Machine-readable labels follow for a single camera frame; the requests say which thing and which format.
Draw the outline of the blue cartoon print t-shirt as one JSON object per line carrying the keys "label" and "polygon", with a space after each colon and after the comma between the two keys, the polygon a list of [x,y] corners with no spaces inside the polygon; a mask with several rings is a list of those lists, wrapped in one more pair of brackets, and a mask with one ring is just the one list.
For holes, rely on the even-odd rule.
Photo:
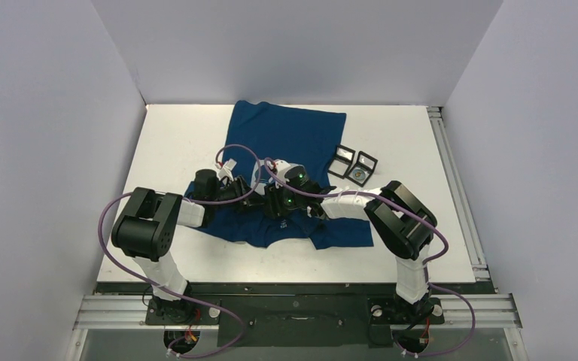
{"label": "blue cartoon print t-shirt", "polygon": [[[221,159],[234,159],[234,175],[250,182],[255,180],[252,153],[262,159],[283,159],[304,165],[307,175],[325,187],[330,183],[327,170],[336,146],[341,143],[345,120],[344,113],[238,101],[227,130],[228,149]],[[273,220],[261,209],[239,212],[228,205],[217,209],[213,221],[201,231],[254,247],[269,247],[289,238],[307,238],[317,250],[373,246],[369,222],[345,218],[323,221],[303,211]]]}

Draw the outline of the round blue pin badge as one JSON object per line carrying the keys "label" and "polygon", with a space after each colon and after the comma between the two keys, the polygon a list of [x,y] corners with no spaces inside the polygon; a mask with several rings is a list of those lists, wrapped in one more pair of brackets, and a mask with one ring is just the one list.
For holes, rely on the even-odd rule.
{"label": "round blue pin badge", "polygon": [[352,179],[363,183],[367,179],[367,173],[362,168],[356,168],[351,173]]}

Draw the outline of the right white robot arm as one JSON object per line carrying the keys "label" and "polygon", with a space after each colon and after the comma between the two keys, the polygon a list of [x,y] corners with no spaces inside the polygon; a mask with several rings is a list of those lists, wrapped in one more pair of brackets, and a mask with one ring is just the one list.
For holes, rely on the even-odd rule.
{"label": "right white robot arm", "polygon": [[370,222],[396,259],[396,315],[407,322],[432,315],[436,307],[430,301],[427,258],[437,219],[401,182],[373,190],[321,187],[301,165],[290,166],[284,176],[282,184],[274,180],[264,187],[266,215],[303,211],[323,221]]}

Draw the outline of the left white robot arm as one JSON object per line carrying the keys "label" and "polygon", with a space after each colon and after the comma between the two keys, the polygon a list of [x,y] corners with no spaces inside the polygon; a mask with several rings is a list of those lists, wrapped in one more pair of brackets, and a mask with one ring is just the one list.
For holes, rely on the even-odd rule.
{"label": "left white robot arm", "polygon": [[137,187],[117,218],[111,243],[132,258],[146,278],[155,281],[152,302],[156,315],[187,323],[197,315],[191,286],[179,272],[170,253],[178,224],[205,228],[216,211],[232,207],[238,212],[261,208],[263,196],[242,176],[218,177],[211,169],[195,173],[190,200],[175,193],[157,193]]}

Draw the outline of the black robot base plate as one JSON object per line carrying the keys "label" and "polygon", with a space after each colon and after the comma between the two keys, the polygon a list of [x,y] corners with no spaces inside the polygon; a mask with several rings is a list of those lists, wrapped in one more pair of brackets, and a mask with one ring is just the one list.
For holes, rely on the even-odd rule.
{"label": "black robot base plate", "polygon": [[171,302],[146,284],[103,283],[77,325],[160,330],[179,354],[212,331],[221,347],[390,347],[392,338],[426,342],[429,326],[470,328],[491,295],[490,284],[446,284],[412,306],[394,284],[194,283],[189,300]]}

